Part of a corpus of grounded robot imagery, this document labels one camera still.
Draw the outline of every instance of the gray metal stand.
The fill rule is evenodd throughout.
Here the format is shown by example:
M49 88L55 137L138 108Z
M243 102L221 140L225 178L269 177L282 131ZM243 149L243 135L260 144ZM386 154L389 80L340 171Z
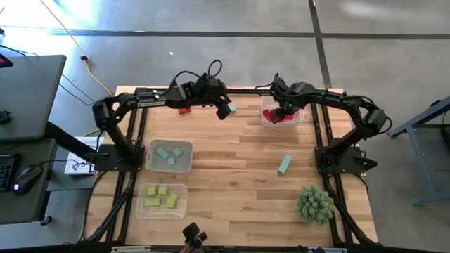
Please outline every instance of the gray metal stand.
M448 110L450 97L435 103L388 133L391 138L407 133L417 158L427 193L422 197L413 198L412 205L450 199L450 191L445 187L448 183L440 180L444 174L445 176L450 174L450 152L441 136L441 129L450 125L425 124Z

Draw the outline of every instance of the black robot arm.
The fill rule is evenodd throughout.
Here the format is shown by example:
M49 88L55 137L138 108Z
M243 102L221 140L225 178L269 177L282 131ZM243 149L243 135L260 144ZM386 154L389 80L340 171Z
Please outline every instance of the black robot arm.
M331 166L336 167L342 161L342 156L348 148L361 139L380 134L383 125L389 117L386 116L370 98L365 96L348 96L346 93L334 93L314 88L311 84L300 82L287 86L278 74L275 74L269 89L270 95L280 107L270 112L273 123L277 123L286 115L293 115L299 109L303 109L309 103L318 103L345 110L352 118L355 127L342 138L334 138L328 146L321 151L318 161L319 171L327 172ZM360 109L366 109L367 113L362 116Z
M186 82L177 85L172 80L169 88L163 92L121 93L118 96L104 98L92 106L96 126L111 137L115 149L124 160L135 160L136 151L131 141L123 136L117 124L127 112L139 108L168 106L170 108L189 108L195 105L215 105L219 119L225 119L230 114L225 84L216 79L215 75L203 74L196 82Z

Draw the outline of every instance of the green succulent plant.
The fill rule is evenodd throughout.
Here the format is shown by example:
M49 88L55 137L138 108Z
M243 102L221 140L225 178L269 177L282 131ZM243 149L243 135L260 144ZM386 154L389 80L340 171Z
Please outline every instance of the green succulent plant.
M327 224L333 217L334 209L333 199L317 186L302 187L297 193L297 212L307 223Z

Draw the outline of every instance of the white paper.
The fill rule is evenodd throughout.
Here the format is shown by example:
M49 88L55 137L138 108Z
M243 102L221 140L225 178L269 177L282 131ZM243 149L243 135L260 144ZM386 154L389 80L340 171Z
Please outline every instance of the white paper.
M83 142L84 144L88 145L92 149L96 148L97 144L97 137L75 137L78 141ZM98 140L98 146L100 146L103 141L105 140L105 137L100 137ZM65 164L65 170L64 174L67 175L84 175L84 174L93 174L94 173L94 166L92 165L91 171L89 171L89 163L86 162L86 160L76 156L74 153L69 153L68 159L74 159L80 164L77 164L74 161L67 161Z

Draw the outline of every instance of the keyboard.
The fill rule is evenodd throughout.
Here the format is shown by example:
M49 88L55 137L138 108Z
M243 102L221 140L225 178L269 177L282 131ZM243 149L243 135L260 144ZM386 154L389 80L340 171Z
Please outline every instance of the keyboard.
M21 156L18 154L0 155L0 192L7 192L11 189L20 158Z

